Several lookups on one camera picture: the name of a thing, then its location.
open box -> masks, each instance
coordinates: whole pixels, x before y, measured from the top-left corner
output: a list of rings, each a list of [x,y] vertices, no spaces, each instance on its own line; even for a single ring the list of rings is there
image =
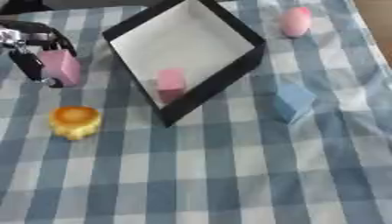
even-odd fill
[[[214,0],[164,0],[103,33],[147,102],[171,126],[259,65],[265,41]],[[186,90],[163,104],[159,71],[180,68]]]

pink ball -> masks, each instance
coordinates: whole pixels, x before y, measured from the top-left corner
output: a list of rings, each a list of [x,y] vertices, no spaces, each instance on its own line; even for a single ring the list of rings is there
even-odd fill
[[[311,12],[306,7],[286,11],[280,20],[283,33],[291,38],[299,38],[311,27]]]

plaid tablecloth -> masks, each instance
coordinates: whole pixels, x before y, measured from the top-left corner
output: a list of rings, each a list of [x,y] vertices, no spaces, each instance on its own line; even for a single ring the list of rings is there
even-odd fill
[[[390,71],[353,3],[224,5],[267,39],[263,63],[169,129],[101,36],[139,7],[21,16],[71,38],[83,85],[41,87],[0,59],[0,223],[392,223]],[[277,16],[296,5],[314,18],[291,40]],[[270,111],[276,79],[318,97],[292,125]],[[52,135],[65,105],[99,109],[101,132]]]

blue block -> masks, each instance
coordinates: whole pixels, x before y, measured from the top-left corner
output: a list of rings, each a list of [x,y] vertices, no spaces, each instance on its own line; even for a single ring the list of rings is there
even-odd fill
[[[277,86],[274,107],[287,123],[293,123],[312,107],[315,99],[307,89],[285,82]]]

pink block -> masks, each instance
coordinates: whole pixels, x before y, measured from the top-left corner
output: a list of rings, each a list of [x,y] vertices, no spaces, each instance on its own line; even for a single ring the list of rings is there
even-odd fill
[[[43,51],[38,53],[44,63],[43,76],[57,78],[64,87],[77,85],[81,77],[81,64],[68,50]]]
[[[157,91],[162,102],[169,103],[184,94],[186,82],[184,70],[169,68],[159,71],[157,75]]]

